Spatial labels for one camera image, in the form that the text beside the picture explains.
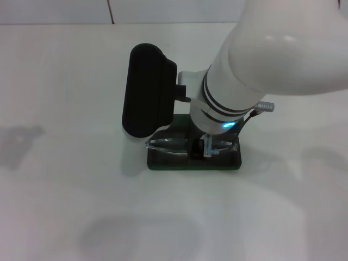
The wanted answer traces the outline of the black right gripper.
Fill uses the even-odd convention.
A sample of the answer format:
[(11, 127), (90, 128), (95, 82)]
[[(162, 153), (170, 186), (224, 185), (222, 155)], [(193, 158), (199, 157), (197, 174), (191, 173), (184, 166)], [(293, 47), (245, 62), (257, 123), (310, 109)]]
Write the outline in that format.
[(204, 158), (204, 137), (206, 132), (201, 131), (197, 127), (190, 127), (189, 129), (189, 144), (191, 146), (190, 159), (202, 160)]

